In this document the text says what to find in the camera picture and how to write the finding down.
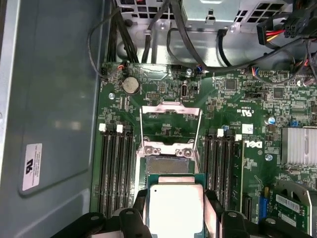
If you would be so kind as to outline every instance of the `motherboard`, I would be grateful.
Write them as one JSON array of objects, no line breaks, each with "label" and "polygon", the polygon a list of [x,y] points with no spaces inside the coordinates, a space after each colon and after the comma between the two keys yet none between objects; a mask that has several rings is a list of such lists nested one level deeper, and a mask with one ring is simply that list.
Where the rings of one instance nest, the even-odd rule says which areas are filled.
[{"label": "motherboard", "polygon": [[[105,63],[103,74],[91,211],[110,217],[131,207],[150,174],[192,173],[205,175],[205,189],[216,191],[226,210],[254,223],[274,213],[296,226],[297,211],[283,214],[277,206],[289,208],[296,198],[275,187],[291,181],[317,188],[317,89],[301,83],[309,75],[272,86],[255,81],[247,69],[221,74]],[[259,71],[272,82],[289,74]],[[307,222],[311,214],[304,210],[298,214]]]}]

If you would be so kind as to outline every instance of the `blue connector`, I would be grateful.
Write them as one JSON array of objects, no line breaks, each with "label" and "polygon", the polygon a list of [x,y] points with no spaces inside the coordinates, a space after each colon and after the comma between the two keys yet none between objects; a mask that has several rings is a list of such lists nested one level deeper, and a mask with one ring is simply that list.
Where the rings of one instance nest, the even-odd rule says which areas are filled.
[{"label": "blue connector", "polygon": [[267,216],[268,199],[261,196],[259,199],[259,222]]},{"label": "blue connector", "polygon": [[298,126],[298,121],[291,121],[291,123],[290,123],[290,126],[291,127],[297,127]]}]

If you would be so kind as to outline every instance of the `white slot latch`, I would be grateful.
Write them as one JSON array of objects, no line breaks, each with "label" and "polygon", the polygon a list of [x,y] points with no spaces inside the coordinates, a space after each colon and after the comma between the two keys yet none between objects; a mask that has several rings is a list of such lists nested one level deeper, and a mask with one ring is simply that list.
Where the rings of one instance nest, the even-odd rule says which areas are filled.
[{"label": "white slot latch", "polygon": [[223,137],[223,134],[224,134],[224,130],[223,129],[218,129],[217,137]]},{"label": "white slot latch", "polygon": [[117,125],[117,132],[123,133],[123,125]]},{"label": "white slot latch", "polygon": [[240,141],[242,140],[242,135],[241,134],[236,134],[235,135],[235,141]]},{"label": "white slot latch", "polygon": [[99,124],[99,131],[106,132],[106,130],[107,130],[106,124],[105,123],[100,123]]}]

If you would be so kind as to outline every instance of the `heatsink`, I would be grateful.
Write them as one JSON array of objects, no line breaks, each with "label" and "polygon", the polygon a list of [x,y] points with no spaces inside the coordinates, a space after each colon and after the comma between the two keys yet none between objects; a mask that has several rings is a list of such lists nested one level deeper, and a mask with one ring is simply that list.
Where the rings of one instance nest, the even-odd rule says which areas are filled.
[{"label": "heatsink", "polygon": [[282,163],[317,165],[316,142],[316,128],[283,128]]}]

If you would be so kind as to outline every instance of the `black cable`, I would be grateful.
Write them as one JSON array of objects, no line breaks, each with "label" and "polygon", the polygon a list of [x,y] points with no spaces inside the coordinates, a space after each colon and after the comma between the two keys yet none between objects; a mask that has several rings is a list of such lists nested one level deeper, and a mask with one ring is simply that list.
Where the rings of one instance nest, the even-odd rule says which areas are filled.
[{"label": "black cable", "polygon": [[269,85],[280,85],[280,84],[285,84],[285,83],[291,82],[291,81],[295,80],[297,75],[300,74],[300,72],[303,70],[306,60],[307,60],[307,53],[305,54],[303,62],[301,64],[301,66],[298,68],[298,70],[295,73],[293,73],[293,75],[290,78],[283,80],[281,82],[267,82],[267,81],[261,79],[260,77],[258,77],[257,75],[253,76],[253,78],[262,82],[262,83],[269,84]]},{"label": "black cable", "polygon": [[94,62],[94,59],[93,59],[93,56],[92,56],[92,53],[91,53],[91,36],[93,34],[93,32],[99,28],[100,26],[102,26],[103,24],[105,24],[106,22],[110,21],[111,18],[113,18],[113,16],[115,16],[118,12],[120,12],[120,8],[117,7],[116,9],[114,9],[112,11],[112,13],[107,16],[103,21],[99,22],[93,29],[90,30],[89,34],[88,34],[88,39],[87,39],[87,47],[88,47],[88,55],[89,55],[89,59],[90,59],[90,63],[91,65],[93,66],[95,72],[101,77],[101,78],[104,78],[105,76],[102,75],[99,70],[97,69],[97,66]]},{"label": "black cable", "polygon": [[175,21],[176,21],[176,25],[178,27],[178,31],[182,37],[182,40],[187,48],[187,50],[189,51],[189,53],[193,56],[193,58],[198,62],[198,64],[201,65],[201,67],[206,70],[206,71],[210,71],[210,72],[229,72],[232,70],[236,70],[236,69],[241,69],[241,68],[247,68],[250,65],[255,65],[263,60],[266,60],[278,53],[280,53],[283,49],[290,47],[290,46],[294,46],[298,43],[302,42],[302,39],[297,39],[291,43],[288,43],[284,46],[282,46],[280,49],[270,52],[268,54],[266,54],[265,56],[262,56],[258,59],[252,60],[250,62],[247,63],[243,63],[243,64],[239,64],[239,65],[234,65],[234,66],[230,66],[230,67],[208,67],[204,61],[202,60],[202,58],[199,56],[199,54],[197,53],[197,51],[195,50],[191,40],[188,37],[186,28],[185,28],[185,24],[183,22],[182,19],[182,14],[181,14],[181,10],[180,10],[180,6],[178,3],[178,0],[171,0],[171,5],[172,5],[172,10],[174,12],[174,17],[175,17]]},{"label": "black cable", "polygon": [[[160,10],[157,12],[157,14],[155,14],[154,18],[150,22],[150,24],[148,26],[148,30],[152,31],[155,23],[163,16],[163,13],[165,12],[165,10],[168,9],[169,4],[170,4],[170,0],[166,0],[163,3],[163,5],[160,8]],[[144,45],[144,52],[143,52],[142,60],[141,60],[142,63],[146,63],[148,61],[150,47],[151,47],[151,35],[146,35],[146,37],[145,37],[145,45]]]},{"label": "black cable", "polygon": [[174,18],[176,21],[178,31],[182,37],[182,40],[186,46],[186,49],[193,56],[193,58],[202,66],[203,69],[207,69],[207,65],[204,63],[202,58],[199,56],[199,54],[197,53],[197,51],[195,50],[195,48],[193,46],[193,43],[189,39],[185,24],[183,21],[182,12],[180,10],[179,1],[178,0],[171,0],[170,2],[172,5],[172,10],[174,13]]},{"label": "black cable", "polygon": [[[117,6],[116,0],[112,0],[112,5]],[[121,12],[114,16],[114,20],[117,23],[118,30],[119,30],[120,35],[122,37],[122,42],[123,42],[124,48],[127,52],[129,61],[138,63],[139,60],[138,60],[137,52],[134,48],[134,44],[133,44],[132,39],[129,35],[129,32],[124,24],[124,20],[123,20]]]},{"label": "black cable", "polygon": [[117,36],[117,23],[116,21],[111,21],[106,55],[107,62],[116,62]]},{"label": "black cable", "polygon": [[[278,50],[280,48],[280,46],[272,43],[272,42],[267,42],[267,44],[265,45],[266,47],[270,48],[271,50]],[[290,53],[288,50],[283,50],[284,53],[286,53],[289,58],[291,59],[292,61],[292,64],[295,65],[296,64],[296,61],[295,61],[295,58],[294,56],[292,55],[292,53]]]},{"label": "black cable", "polygon": [[187,68],[194,68],[195,65],[194,64],[190,64],[190,63],[185,63],[180,61],[172,52],[172,50],[170,49],[170,39],[171,39],[171,33],[172,31],[178,31],[177,28],[170,28],[167,32],[167,37],[166,37],[166,49],[167,52],[169,54],[169,56],[173,59],[173,61],[177,62],[178,64],[187,67]]},{"label": "black cable", "polygon": [[308,54],[308,60],[309,60],[309,66],[312,70],[312,73],[313,73],[313,76],[315,78],[315,82],[317,82],[317,75],[316,75],[316,71],[315,71],[315,64],[314,64],[314,61],[313,61],[313,57],[312,57],[312,54],[310,53],[310,50],[309,50],[309,41],[306,41],[306,50],[307,50],[307,54]]},{"label": "black cable", "polygon": [[229,60],[227,59],[226,55],[223,51],[223,38],[227,34],[227,30],[219,30],[218,31],[218,50],[220,57],[222,61],[225,63],[226,66],[230,67],[232,64],[230,64]]},{"label": "black cable", "polygon": [[[167,52],[168,54],[171,56],[171,58],[176,61],[178,64],[181,64],[185,67],[193,67],[194,65],[193,64],[189,64],[189,63],[184,63],[184,62],[181,62],[174,54],[173,52],[171,51],[170,49],[170,40],[171,40],[171,32],[172,31],[177,31],[176,28],[171,28],[168,33],[167,33],[167,38],[166,38],[166,48],[167,48]],[[230,72],[230,71],[234,71],[234,70],[237,70],[237,69],[241,69],[241,68],[248,68],[249,66],[251,65],[256,65],[258,64],[259,62],[263,61],[263,60],[266,60],[266,59],[269,59],[273,56],[275,56],[276,54],[280,53],[281,51],[283,51],[285,48],[288,48],[288,47],[291,47],[291,46],[294,46],[294,45],[297,45],[299,43],[301,43],[303,40],[302,39],[297,39],[295,41],[292,41],[284,46],[281,46],[278,50],[275,50],[275,51],[272,51],[260,58],[257,58],[257,59],[254,59],[252,61],[249,61],[249,62],[246,62],[246,63],[242,63],[242,64],[238,64],[238,65],[234,65],[234,66],[230,66],[230,67],[207,67],[207,68],[204,68],[204,70],[206,71],[210,71],[210,72]]]}]

